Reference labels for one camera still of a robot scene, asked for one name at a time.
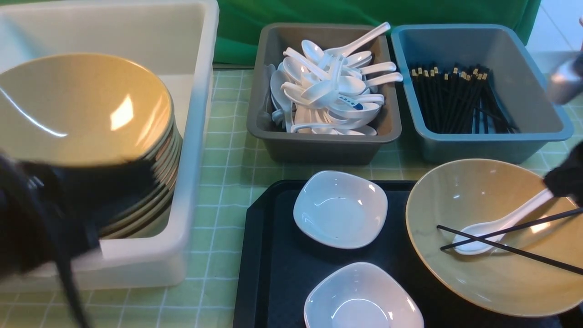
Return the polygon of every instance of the bowl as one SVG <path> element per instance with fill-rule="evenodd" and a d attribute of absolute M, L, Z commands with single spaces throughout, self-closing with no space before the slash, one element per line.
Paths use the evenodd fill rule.
<path fill-rule="evenodd" d="M 438 166 L 414 186 L 405 221 L 411 243 L 425 266 L 467 301 L 511 316 L 542 317 L 565 312 L 583 301 L 583 277 L 513 253 L 493 249 L 464 256 L 440 251 L 461 230 L 499 219 L 540 192 L 536 174 L 505 162 L 457 160 Z M 569 198 L 555 198 L 522 222 L 572 210 Z M 508 233 L 501 243 L 583 267 L 583 221 L 554 221 Z"/>
<path fill-rule="evenodd" d="M 0 149 L 10 157 L 73 166 L 153 156 L 173 109 L 164 83 L 146 68 L 75 53 L 0 74 L 0 116 Z"/>
<path fill-rule="evenodd" d="M 300 230 L 317 242 L 341 249 L 360 248 L 381 232 L 387 195 L 361 177 L 321 171 L 301 189 L 293 216 Z"/>
<path fill-rule="evenodd" d="M 353 263 L 334 272 L 305 300 L 307 328 L 422 328 L 409 294 L 381 268 Z"/>

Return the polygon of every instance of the table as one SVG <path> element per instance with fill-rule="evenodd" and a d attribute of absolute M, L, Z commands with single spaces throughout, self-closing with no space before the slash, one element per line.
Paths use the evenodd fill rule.
<path fill-rule="evenodd" d="M 341 170 L 373 180 L 417 180 L 433 165 L 422 161 L 411 128 L 367 166 L 281 165 L 247 133 L 252 71 L 215 71 L 201 186 L 189 248 L 187 279 L 168 288 L 83 291 L 95 327 L 231 328 L 245 211 L 272 183 Z M 583 140 L 583 97 L 565 107 L 575 125 L 568 141 L 553 142 L 523 167 L 545 174 Z M 0 294 L 0 328 L 73 328 L 59 293 Z"/>

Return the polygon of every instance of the chopsticks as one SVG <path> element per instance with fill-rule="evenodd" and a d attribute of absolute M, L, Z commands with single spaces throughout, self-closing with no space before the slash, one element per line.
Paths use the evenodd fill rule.
<path fill-rule="evenodd" d="M 414 64 L 413 88 L 427 128 L 440 134 L 520 133 L 498 101 L 492 72 L 487 67 L 452 70 Z"/>
<path fill-rule="evenodd" d="M 509 233 L 509 232 L 521 230 L 521 229 L 524 229 L 524 228 L 530 228 L 530 227 L 535 226 L 535 225 L 539 225 L 539 224 L 543 224 L 543 223 L 547 223 L 547 222 L 556 221 L 556 220 L 559 220 L 559 219 L 571 217 L 573 215 L 580 214 L 580 213 L 583 213 L 583 207 L 578 207 L 578 208 L 576 208 L 574 210 L 571 210 L 571 211 L 566 211 L 566 212 L 562 212 L 562 213 L 558 213 L 558 214 L 551 215 L 551 216 L 546 217 L 546 218 L 532 220 L 532 221 L 529 221 L 529 222 L 526 222 L 526 223 L 523 223 L 523 224 L 511 226 L 510 228 L 506 228 L 506 229 L 502 229 L 502 230 L 495 231 L 495 232 L 492 232 L 492 233 L 488 233 L 488 234 L 482 235 L 480 237 L 481 238 L 490 238 L 490 237 L 502 235 L 504 233 Z M 453 243 L 453 244 L 448 244 L 448 245 L 445 245 L 445 246 L 441 246 L 440 247 L 440 250 L 446 250 L 446 249 L 450 249 L 450 248 L 462 246 L 462 245 L 465 245 L 465 244 L 469 244 L 469 243 L 472 243 L 472 242 L 473 242 L 473 240 L 467 239 L 467 240 L 463 240 L 461 242 L 457 242 L 457 243 Z"/>
<path fill-rule="evenodd" d="M 514 247 L 506 246 L 506 245 L 503 245 L 501 243 L 491 242 L 488 239 L 485 239 L 485 238 L 482 238 L 482 237 L 472 236 L 472 235 L 470 235 L 468 233 L 461 232 L 461 231 L 458 231 L 458 230 L 455 230 L 455 229 L 451 229 L 451 228 L 448 228 L 446 226 L 437 225 L 437 228 L 438 229 L 441 229 L 441 230 L 445 230 L 445 231 L 451 232 L 451 233 L 455 233 L 456 235 L 460 235 L 460 236 L 463 236 L 463 237 L 472 239 L 475 242 L 481 242 L 481 243 L 484 243 L 484 244 L 487 244 L 487 245 L 490 245 L 490 246 L 493 246 L 493 247 L 496 247 L 496 248 L 499 248 L 499 249 L 503 249 L 503 250 L 505 250 L 507 252 L 511 252 L 511 253 L 514 253 L 514 254 L 517 254 L 517 255 L 520 255 L 520 256 L 524 256 L 524 257 L 526 257 L 528 259 L 531 259 L 531 260 L 539 261 L 539 262 L 542 262 L 542 263 L 551 265 L 553 267 L 561 268 L 563 270 L 567 270 L 567 271 L 570 271 L 572 273 L 577 273 L 577 274 L 583 275 L 583 268 L 580 268 L 580 267 L 572 266 L 572 265 L 567 264 L 567 263 L 563 263 L 563 262 L 560 262 L 560 261 L 557 261 L 557 260 L 549 259 L 548 257 L 544 257 L 544 256 L 541 256 L 541 255 L 533 254 L 533 253 L 527 252 L 525 250 L 521 250 L 521 249 L 517 249 L 517 248 L 514 248 Z"/>

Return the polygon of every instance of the sauce dish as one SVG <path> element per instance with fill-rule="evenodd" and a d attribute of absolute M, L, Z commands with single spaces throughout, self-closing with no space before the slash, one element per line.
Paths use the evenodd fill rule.
<path fill-rule="evenodd" d="M 334 272 L 304 305 L 307 328 L 423 328 L 409 294 L 381 268 L 353 263 Z"/>
<path fill-rule="evenodd" d="M 370 244 L 387 217 L 385 191 L 337 171 L 316 173 L 302 188 L 293 216 L 302 232 L 324 245 L 355 249 Z"/>

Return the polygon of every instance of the metal object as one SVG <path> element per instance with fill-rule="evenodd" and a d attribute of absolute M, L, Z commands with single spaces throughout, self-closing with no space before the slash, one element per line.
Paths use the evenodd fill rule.
<path fill-rule="evenodd" d="M 566 104 L 583 93 L 583 53 L 561 64 L 550 76 L 547 96 L 558 104 Z"/>

